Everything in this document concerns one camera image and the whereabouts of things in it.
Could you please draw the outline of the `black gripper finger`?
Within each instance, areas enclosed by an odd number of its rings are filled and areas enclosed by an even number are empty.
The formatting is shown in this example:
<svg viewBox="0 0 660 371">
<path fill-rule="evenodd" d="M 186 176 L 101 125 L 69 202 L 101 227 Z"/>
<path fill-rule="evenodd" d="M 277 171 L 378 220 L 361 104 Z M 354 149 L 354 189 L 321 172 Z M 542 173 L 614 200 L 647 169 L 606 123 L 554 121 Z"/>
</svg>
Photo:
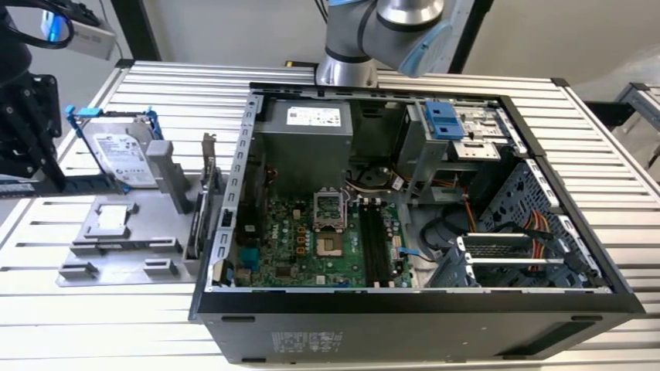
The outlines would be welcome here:
<svg viewBox="0 0 660 371">
<path fill-rule="evenodd" d="M 66 187 L 66 176 L 58 164 L 58 149 L 54 140 L 62 137 L 62 115 L 59 111 L 46 113 L 31 124 L 35 144 L 31 147 L 39 151 L 35 164 L 39 170 L 33 177 L 38 181 L 41 193 L 61 193 Z"/>
</svg>

